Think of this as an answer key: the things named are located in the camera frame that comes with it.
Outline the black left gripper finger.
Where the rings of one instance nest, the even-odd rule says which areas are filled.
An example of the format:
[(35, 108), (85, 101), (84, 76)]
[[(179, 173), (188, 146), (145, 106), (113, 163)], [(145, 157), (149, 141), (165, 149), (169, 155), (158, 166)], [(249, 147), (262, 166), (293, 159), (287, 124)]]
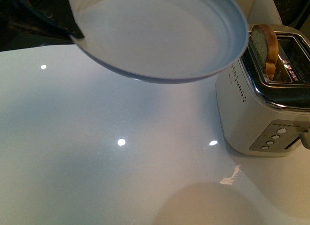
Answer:
[(69, 0), (18, 0), (18, 2), (43, 24), (61, 30), (74, 38), (84, 38), (75, 22)]

